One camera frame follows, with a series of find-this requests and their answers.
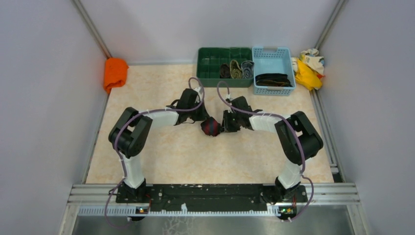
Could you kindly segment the red navy striped tie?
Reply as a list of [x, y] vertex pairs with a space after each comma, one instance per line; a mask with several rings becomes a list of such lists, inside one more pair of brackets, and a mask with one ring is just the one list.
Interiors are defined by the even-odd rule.
[[213, 117], [208, 117], [200, 126], [203, 133], [207, 136], [216, 137], [222, 132], [221, 124]]

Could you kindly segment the green compartment organizer tray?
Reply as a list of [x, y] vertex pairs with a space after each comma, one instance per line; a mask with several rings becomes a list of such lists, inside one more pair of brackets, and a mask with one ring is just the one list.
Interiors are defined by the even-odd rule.
[[229, 87], [247, 88], [251, 86], [253, 79], [231, 78], [230, 72], [222, 77], [224, 65], [231, 66], [235, 60], [239, 65], [253, 58], [252, 49], [249, 47], [201, 47], [197, 54], [196, 76], [204, 87], [216, 87], [221, 80], [225, 80]]

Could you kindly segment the light blue plastic basket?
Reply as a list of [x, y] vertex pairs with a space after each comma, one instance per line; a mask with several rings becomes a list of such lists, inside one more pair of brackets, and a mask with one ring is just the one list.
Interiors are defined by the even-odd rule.
[[[254, 62], [255, 95], [289, 96], [296, 88], [295, 76], [291, 62], [290, 50], [286, 47], [253, 47], [252, 60]], [[284, 85], [260, 84], [259, 77], [281, 74], [286, 78]]]

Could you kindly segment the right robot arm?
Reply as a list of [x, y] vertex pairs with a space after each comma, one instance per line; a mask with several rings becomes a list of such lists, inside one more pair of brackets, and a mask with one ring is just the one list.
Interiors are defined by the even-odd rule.
[[287, 160], [276, 177], [276, 197], [288, 202], [300, 185], [306, 160], [313, 158], [323, 148], [323, 141], [307, 115], [297, 111], [288, 116], [253, 111], [246, 98], [222, 99], [228, 105], [237, 125], [253, 130], [276, 134]]

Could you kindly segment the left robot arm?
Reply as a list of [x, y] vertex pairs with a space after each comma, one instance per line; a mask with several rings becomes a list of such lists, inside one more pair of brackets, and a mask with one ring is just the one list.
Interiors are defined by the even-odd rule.
[[146, 181], [139, 159], [151, 130], [176, 126], [186, 122], [204, 121], [209, 115], [204, 105], [202, 87], [186, 88], [178, 100], [162, 109], [138, 111], [132, 107], [124, 110], [108, 140], [120, 158], [123, 169], [121, 185], [134, 202], [142, 202], [147, 195]]

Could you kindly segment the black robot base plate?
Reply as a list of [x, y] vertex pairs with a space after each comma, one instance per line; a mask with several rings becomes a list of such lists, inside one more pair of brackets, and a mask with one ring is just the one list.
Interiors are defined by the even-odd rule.
[[283, 189], [274, 184], [147, 184], [130, 189], [122, 184], [117, 203], [147, 203], [151, 212], [264, 212], [276, 203], [305, 203], [304, 186]]

